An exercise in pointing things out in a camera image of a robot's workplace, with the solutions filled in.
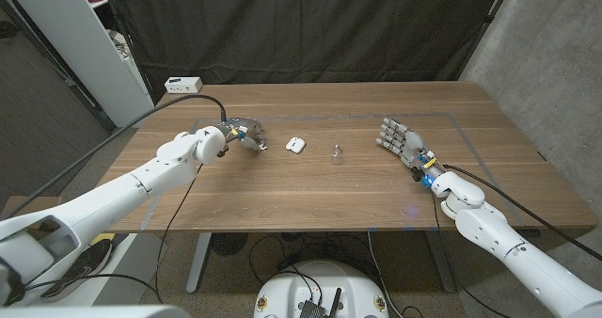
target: table top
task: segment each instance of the table top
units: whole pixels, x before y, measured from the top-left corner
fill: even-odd
[[[236,141],[190,186],[164,193],[111,231],[365,231],[437,227],[430,190],[415,183],[396,155],[376,144],[384,116],[418,132],[439,161],[497,184],[559,228],[589,229],[594,213],[475,83],[345,83],[204,86],[228,117],[261,122],[268,150]],[[161,103],[179,97],[170,95]],[[148,117],[105,183],[155,157],[182,131],[219,121],[215,104],[187,100]],[[285,149],[301,137],[300,154]],[[335,145],[344,162],[330,163]],[[541,224],[479,185],[515,227]],[[454,228],[437,205],[442,228]]]

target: white robotic arm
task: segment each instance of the white robotic arm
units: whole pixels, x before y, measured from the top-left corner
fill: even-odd
[[[441,201],[441,209],[460,233],[493,254],[552,314],[563,318],[602,316],[602,293],[577,278],[508,225],[504,215],[484,200],[477,185],[447,171],[418,134],[394,119],[384,119],[376,142],[399,155]]]
[[[258,145],[252,138],[257,136]],[[147,199],[191,183],[195,160],[210,164],[228,150],[227,141],[264,150],[261,126],[253,119],[228,119],[194,134],[180,133],[143,166],[77,199],[0,222],[0,303],[26,306],[52,285],[24,293],[24,286],[60,279],[98,234]]]

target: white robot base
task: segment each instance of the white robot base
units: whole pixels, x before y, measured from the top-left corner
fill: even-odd
[[[300,274],[313,278],[322,289],[322,302],[317,310],[320,290],[309,278],[308,284],[288,267],[291,273],[277,274],[261,288],[255,302],[254,318],[388,318],[387,302],[380,288],[366,275],[341,262],[315,260],[294,265]],[[341,289],[338,303],[334,303]]]

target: power cord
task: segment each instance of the power cord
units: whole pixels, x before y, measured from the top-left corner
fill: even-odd
[[[174,100],[171,100],[169,102],[162,103],[161,105],[155,106],[153,109],[151,109],[151,110],[143,113],[142,115],[136,117],[136,119],[134,119],[134,120],[130,121],[129,123],[127,123],[121,129],[117,130],[114,134],[110,135],[102,143],[100,143],[99,145],[97,145],[94,149],[90,150],[88,153],[84,154],[80,159],[78,159],[73,164],[71,164],[70,166],[68,166],[67,168],[65,168],[63,171],[61,171],[59,174],[57,174],[52,180],[50,180],[48,183],[46,183],[45,185],[43,185],[40,189],[38,189],[36,192],[34,192],[31,196],[27,197],[27,199],[25,199],[21,204],[19,204],[17,207],[15,207],[10,212],[8,212],[8,214],[4,217],[4,219],[9,219],[9,218],[15,216],[25,206],[27,206],[27,204],[29,204],[33,199],[35,199],[37,196],[41,195],[42,192],[46,191],[54,183],[58,182],[61,178],[65,177],[65,175],[67,175],[74,168],[76,168],[80,164],[84,163],[88,158],[90,158],[92,156],[92,154],[94,154],[98,150],[102,149],[106,144],[110,143],[115,138],[117,138],[119,135],[123,134],[126,130],[128,130],[132,126],[136,125],[139,121],[143,120],[144,118],[152,115],[153,113],[155,113],[155,112],[157,112],[159,110],[162,110],[162,109],[164,109],[164,108],[166,108],[166,107],[168,107],[170,105],[173,105],[174,103],[179,103],[181,101],[185,101],[185,100],[193,99],[193,98],[202,98],[202,99],[210,100],[210,101],[216,103],[217,106],[219,106],[219,108],[221,110],[221,119],[222,119],[222,122],[226,121],[226,109],[224,108],[224,105],[222,103],[220,103],[217,99],[215,99],[214,97],[211,97],[211,96],[200,95],[200,94],[185,95],[185,96],[176,98]]]
[[[257,272],[255,271],[255,267],[253,266],[253,261],[252,261],[252,254],[253,254],[253,250],[255,249],[255,247],[262,241],[264,241],[267,238],[273,238],[276,239],[278,241],[278,243],[280,244],[280,251],[282,252],[282,258],[286,258],[286,254],[284,252],[284,245],[282,244],[282,241],[276,237],[275,235],[266,235],[265,237],[261,238],[260,240],[258,240],[257,242],[255,242],[255,244],[253,244],[253,246],[251,247],[251,249],[248,252],[248,264],[251,267],[251,271],[253,272],[253,276],[255,276],[255,279],[261,284],[265,284],[266,281],[262,281],[260,276],[257,274]],[[316,286],[318,287],[318,291],[320,292],[320,298],[318,299],[318,305],[322,304],[322,288],[320,287],[320,284],[318,284],[317,281],[315,281],[313,278],[311,278],[308,275],[302,274],[299,272],[299,270],[297,270],[297,268],[291,264],[291,267],[293,268],[293,271],[279,271],[277,273],[275,273],[274,275],[272,275],[269,279],[271,279],[272,277],[279,275],[279,274],[284,274],[284,273],[289,273],[289,274],[295,274],[299,277],[301,277],[301,279],[303,279],[303,281],[305,281],[306,285],[308,285],[308,289],[309,289],[309,301],[313,302],[313,291],[311,290],[311,287],[309,286],[308,281],[306,280],[306,278],[308,278],[309,280],[313,281]]]
[[[201,167],[203,167],[203,164],[201,164],[198,167],[197,174],[200,172],[200,168]],[[163,237],[161,238],[161,244],[159,245],[159,253],[157,254],[157,266],[156,266],[156,271],[154,273],[154,288],[156,289],[157,296],[159,296],[159,263],[161,262],[161,252],[163,251],[163,245],[166,242],[167,234],[169,233],[169,227],[171,226],[171,223],[173,223],[173,220],[176,218],[176,215],[178,215],[178,212],[180,211],[182,205],[184,204],[184,201],[186,200],[186,197],[188,197],[188,193],[190,192],[190,189],[192,189],[192,185],[193,184],[194,184],[194,182],[190,183],[190,186],[188,186],[188,189],[186,190],[186,193],[184,194],[184,197],[182,197],[182,201],[180,202],[180,205],[178,205],[178,208],[176,209],[176,212],[173,214],[173,216],[169,220],[169,223],[167,224],[166,230],[163,233]]]
[[[406,306],[406,307],[405,307],[405,308],[402,310],[402,315],[404,315],[404,314],[405,314],[405,312],[406,312],[407,310],[410,310],[410,309],[414,309],[414,310],[416,310],[416,311],[418,312],[418,314],[420,315],[420,318],[424,318],[424,317],[422,317],[422,312],[420,312],[420,310],[418,310],[418,308],[417,308],[417,307],[415,307],[415,306],[411,306],[411,305],[408,305],[408,306]]]
[[[374,257],[374,252],[372,251],[372,238],[370,236],[369,231],[368,231],[368,247],[370,248],[370,255],[372,256],[372,260],[374,261],[374,266],[376,266],[376,270],[378,270],[378,278],[380,279],[380,283],[383,285],[383,291],[385,292],[385,296],[387,297],[388,303],[391,305],[391,308],[393,309],[393,311],[395,311],[395,313],[400,318],[404,318],[404,316],[401,313],[399,313],[399,311],[395,307],[395,304],[393,304],[391,297],[388,295],[387,285],[385,285],[385,281],[383,280],[383,274],[380,272],[380,267],[378,267],[378,262],[376,261],[376,257]]]
[[[526,207],[524,207],[523,205],[521,205],[518,201],[512,199],[510,196],[506,195],[503,191],[501,191],[499,188],[497,188],[495,185],[491,184],[490,182],[484,180],[483,178],[476,176],[460,167],[454,167],[451,165],[447,165],[444,164],[443,165],[444,168],[448,168],[448,169],[452,169],[452,170],[456,170],[458,172],[464,173],[465,175],[483,183],[484,185],[486,185],[487,187],[491,188],[492,190],[496,191],[498,194],[500,194],[502,197],[508,199],[508,201],[510,201],[511,203],[513,203],[514,206],[516,206],[517,208],[519,208],[520,210],[522,210],[523,212],[525,212],[527,215],[530,215],[531,217],[533,217],[535,220],[537,220],[538,222],[544,224],[544,226],[546,226],[548,229],[554,231],[555,233],[559,234],[562,238],[566,239],[567,241],[569,241],[570,243],[572,243],[573,245],[577,246],[578,248],[582,249],[583,251],[587,252],[588,254],[590,254],[591,256],[595,257],[596,259],[598,259],[599,261],[602,262],[602,255],[600,255],[599,253],[595,252],[594,250],[592,250],[591,248],[585,246],[584,244],[580,243],[578,240],[574,239],[573,237],[570,237],[568,234],[560,231],[560,229],[556,228],[555,226],[553,226],[552,224],[546,222],[542,217],[540,217],[539,215],[536,215],[534,212],[532,212],[531,210],[527,209]]]
[[[479,300],[479,298],[477,298],[476,296],[474,296],[474,294],[472,294],[459,280],[458,277],[455,275],[455,272],[453,272],[453,267],[452,267],[452,260],[450,259],[450,256],[448,255],[448,251],[445,248],[445,242],[443,241],[443,234],[441,233],[441,227],[439,226],[439,215],[437,214],[436,211],[436,200],[435,200],[435,196],[433,195],[433,193],[431,193],[431,198],[433,199],[433,205],[435,207],[435,221],[436,221],[436,226],[438,228],[438,232],[439,232],[439,239],[441,239],[441,246],[443,247],[443,254],[445,255],[445,259],[448,261],[448,263],[450,264],[450,272],[451,272],[451,277],[453,278],[453,280],[455,280],[455,282],[458,283],[458,285],[460,285],[460,287],[462,288],[462,290],[464,290],[468,295],[470,295],[472,297],[472,299],[474,299],[475,301],[477,301],[477,303],[481,304],[484,308],[494,312],[495,314],[497,314],[498,316],[504,317],[504,318],[511,318],[508,315],[505,315],[493,308],[490,308],[489,306],[487,306],[487,304],[485,304],[484,302],[482,302],[481,300]]]
[[[109,278],[109,277],[115,277],[115,278],[126,278],[129,280],[133,280],[133,281],[137,281],[140,284],[146,286],[147,288],[151,289],[154,294],[157,296],[157,300],[159,301],[159,303],[163,304],[163,300],[161,299],[161,296],[159,295],[159,292],[156,291],[155,289],[152,288],[152,286],[149,285],[148,282],[138,279],[136,277],[132,277],[132,276],[127,276],[127,275],[119,275],[119,274],[100,274],[100,275],[92,275],[92,276],[82,276],[82,277],[74,277],[74,278],[63,278],[63,279],[57,279],[57,280],[50,280],[50,281],[44,281],[40,284],[36,284],[36,285],[31,285],[31,286],[27,286],[24,288],[23,292],[18,294],[24,294],[25,292],[29,291],[29,290],[33,290],[33,289],[37,289],[39,287],[42,286],[46,286],[46,285],[51,285],[51,284],[55,284],[55,283],[59,283],[59,282],[68,282],[68,281],[73,281],[73,280],[80,280],[80,279],[91,279],[91,278]]]

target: black backdrop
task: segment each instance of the black backdrop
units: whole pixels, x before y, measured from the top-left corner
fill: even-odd
[[[204,84],[454,79],[494,0],[115,0],[155,101]]]

